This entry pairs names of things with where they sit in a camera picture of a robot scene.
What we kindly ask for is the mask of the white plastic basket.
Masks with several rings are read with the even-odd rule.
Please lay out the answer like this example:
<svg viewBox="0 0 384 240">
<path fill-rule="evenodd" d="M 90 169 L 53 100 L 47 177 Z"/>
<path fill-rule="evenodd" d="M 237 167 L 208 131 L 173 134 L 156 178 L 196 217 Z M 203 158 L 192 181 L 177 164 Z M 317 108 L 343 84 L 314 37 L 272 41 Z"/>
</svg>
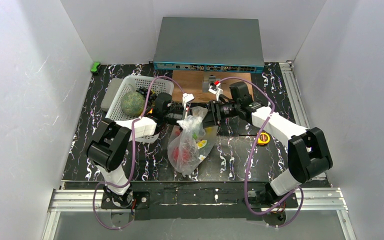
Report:
<svg viewBox="0 0 384 240">
<path fill-rule="evenodd" d="M 156 130 L 156 124 L 151 125 L 151 119 L 144 117 L 143 119 L 132 122 L 139 116 L 130 116 L 121 110 L 121 98 L 128 92 L 136 92 L 139 87 L 146 87 L 149 90 L 156 92 L 156 94 L 167 93 L 171 95 L 174 90 L 174 83 L 167 79 L 155 79 L 154 77 L 142 75 L 128 75 L 126 76 L 106 114 L 106 118 L 114 121 L 118 126 L 131 129 L 134 127 L 135 140 L 140 143 L 154 143 L 159 133 L 151 133 L 151 130 Z"/>
</svg>

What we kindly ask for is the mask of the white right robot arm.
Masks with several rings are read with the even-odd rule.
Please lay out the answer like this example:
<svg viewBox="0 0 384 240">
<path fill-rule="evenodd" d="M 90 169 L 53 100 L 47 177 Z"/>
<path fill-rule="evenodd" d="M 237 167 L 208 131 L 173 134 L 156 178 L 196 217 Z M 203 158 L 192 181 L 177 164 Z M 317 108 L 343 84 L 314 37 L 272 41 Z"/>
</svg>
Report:
<svg viewBox="0 0 384 240">
<path fill-rule="evenodd" d="M 323 131 L 297 125 L 254 100 L 243 81 L 229 86 L 231 98 L 222 94 L 221 82 L 208 85 L 216 96 L 210 101 L 203 126 L 212 127 L 230 117 L 240 117 L 249 124 L 262 128 L 287 148 L 287 169 L 266 183 L 264 190 L 247 196 L 255 203 L 274 204 L 287 193 L 333 167 L 333 160 Z"/>
</svg>

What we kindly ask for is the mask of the red lychee bunch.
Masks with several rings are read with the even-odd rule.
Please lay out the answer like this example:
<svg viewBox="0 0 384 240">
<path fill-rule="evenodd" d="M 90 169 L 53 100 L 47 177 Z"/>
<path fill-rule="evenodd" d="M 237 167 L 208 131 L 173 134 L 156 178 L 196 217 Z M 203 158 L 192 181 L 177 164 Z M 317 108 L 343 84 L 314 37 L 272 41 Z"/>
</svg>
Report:
<svg viewBox="0 0 384 240">
<path fill-rule="evenodd" d="M 178 126 L 173 127 L 170 145 L 172 158 L 178 166 L 189 163 L 196 151 L 194 141 L 188 136 L 182 136 L 182 130 Z"/>
</svg>

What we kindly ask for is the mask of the clear plastic bag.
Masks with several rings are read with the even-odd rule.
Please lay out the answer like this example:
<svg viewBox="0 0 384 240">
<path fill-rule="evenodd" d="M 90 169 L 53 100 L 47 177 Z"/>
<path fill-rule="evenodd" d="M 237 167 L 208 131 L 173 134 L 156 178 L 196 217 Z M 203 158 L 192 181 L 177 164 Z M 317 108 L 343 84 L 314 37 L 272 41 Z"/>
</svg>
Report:
<svg viewBox="0 0 384 240">
<path fill-rule="evenodd" d="M 216 144 L 218 126 L 203 127 L 208 113 L 207 108 L 192 107 L 191 115 L 179 120 L 171 131 L 167 145 L 168 160 L 184 177 L 192 174 Z"/>
</svg>

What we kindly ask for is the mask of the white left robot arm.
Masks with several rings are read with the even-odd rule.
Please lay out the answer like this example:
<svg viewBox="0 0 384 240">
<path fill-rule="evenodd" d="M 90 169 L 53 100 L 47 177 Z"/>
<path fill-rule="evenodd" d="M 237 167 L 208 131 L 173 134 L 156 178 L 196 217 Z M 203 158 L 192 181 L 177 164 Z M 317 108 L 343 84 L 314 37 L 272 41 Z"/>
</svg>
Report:
<svg viewBox="0 0 384 240">
<path fill-rule="evenodd" d="M 173 103 L 168 93 L 143 95 L 128 92 L 122 97 L 121 109 L 132 110 L 132 119 L 114 121 L 105 118 L 98 126 L 86 150 L 86 156 L 104 177 L 103 190 L 117 207 L 134 205 L 130 182 L 135 162 L 125 172 L 122 161 L 129 144 L 135 145 L 140 138 L 156 135 L 161 125 L 175 124 L 190 112 L 193 94 L 184 93 L 180 104 Z"/>
</svg>

